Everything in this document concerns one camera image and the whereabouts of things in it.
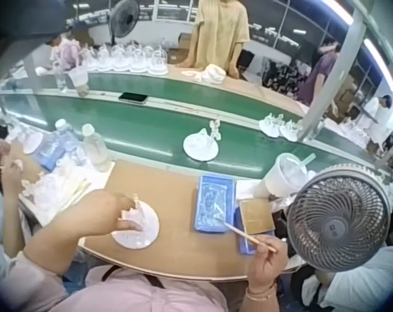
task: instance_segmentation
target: tan paper card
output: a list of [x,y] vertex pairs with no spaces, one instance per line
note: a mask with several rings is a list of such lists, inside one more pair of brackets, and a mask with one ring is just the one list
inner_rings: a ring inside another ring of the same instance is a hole
[[255,235],[275,229],[268,200],[261,198],[243,200],[240,203],[240,210],[243,226],[247,234]]

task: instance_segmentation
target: fan grille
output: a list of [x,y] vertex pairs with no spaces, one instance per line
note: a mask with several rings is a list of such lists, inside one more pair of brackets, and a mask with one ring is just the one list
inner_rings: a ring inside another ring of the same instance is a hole
[[296,252],[313,267],[331,272],[370,260],[388,227],[383,191],[357,172],[311,180],[288,211],[288,234]]

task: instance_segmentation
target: yellow shirt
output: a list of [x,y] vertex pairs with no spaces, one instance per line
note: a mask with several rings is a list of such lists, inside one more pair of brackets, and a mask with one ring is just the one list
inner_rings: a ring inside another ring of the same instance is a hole
[[249,19],[239,1],[200,0],[195,68],[214,64],[228,70],[236,43],[250,41]]

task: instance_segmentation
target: bracelet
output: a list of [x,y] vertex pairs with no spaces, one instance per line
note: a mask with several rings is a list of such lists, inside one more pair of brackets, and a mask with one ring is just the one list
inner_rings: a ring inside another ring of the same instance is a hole
[[262,294],[252,294],[250,293],[250,289],[247,287],[246,289],[246,296],[248,299],[253,300],[253,301],[266,301],[270,299],[273,295],[276,295],[277,291],[277,284],[273,283],[272,286],[266,291],[263,292]]

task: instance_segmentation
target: glass dome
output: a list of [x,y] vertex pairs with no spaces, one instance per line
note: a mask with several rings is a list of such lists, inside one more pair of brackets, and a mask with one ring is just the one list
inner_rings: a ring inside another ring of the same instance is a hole
[[108,52],[107,47],[103,45],[98,51],[98,71],[108,72],[112,68],[112,63],[110,52]]
[[132,73],[144,73],[147,71],[146,53],[141,48],[137,48],[133,52],[130,63],[130,71]]
[[88,71],[97,70],[98,67],[98,56],[97,52],[92,48],[84,48],[81,52],[82,57],[85,60],[85,64],[87,65]]
[[144,54],[146,55],[146,59],[148,60],[148,62],[150,62],[152,60],[154,49],[150,45],[148,45],[144,47],[143,51]]
[[168,55],[165,50],[158,49],[152,53],[149,63],[149,73],[152,75],[166,75],[168,73]]
[[126,72],[129,70],[130,61],[126,57],[126,50],[123,45],[116,45],[111,50],[113,58],[113,70],[116,72]]

